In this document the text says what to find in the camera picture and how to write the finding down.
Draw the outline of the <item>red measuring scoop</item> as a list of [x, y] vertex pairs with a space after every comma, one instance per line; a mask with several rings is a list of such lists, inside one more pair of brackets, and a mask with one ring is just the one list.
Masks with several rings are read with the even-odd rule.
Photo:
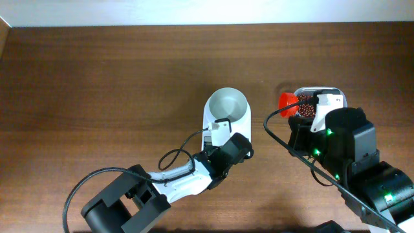
[[[282, 93], [279, 97], [279, 108], [282, 109], [289, 105], [295, 104], [298, 102], [298, 97], [294, 93]], [[283, 118], [288, 118], [294, 116], [298, 112], [298, 106], [291, 107], [287, 110], [280, 112], [280, 115]]]

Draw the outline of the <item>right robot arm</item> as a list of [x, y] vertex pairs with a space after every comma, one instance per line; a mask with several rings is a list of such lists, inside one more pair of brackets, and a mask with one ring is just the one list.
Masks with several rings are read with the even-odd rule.
[[289, 146], [313, 157], [352, 194], [345, 204], [371, 229], [386, 225], [361, 204], [376, 210], [404, 232], [413, 231], [413, 181], [380, 160], [376, 129], [360, 108], [335, 109], [325, 116], [325, 129], [311, 128], [313, 119], [291, 116]]

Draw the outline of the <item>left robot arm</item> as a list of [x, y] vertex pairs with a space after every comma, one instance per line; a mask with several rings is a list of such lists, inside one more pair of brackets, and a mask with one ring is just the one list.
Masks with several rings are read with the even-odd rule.
[[222, 146], [205, 143], [185, 166], [166, 173], [134, 165], [93, 197], [81, 215], [93, 232], [148, 232], [172, 203], [214, 189], [253, 153], [250, 141], [235, 133]]

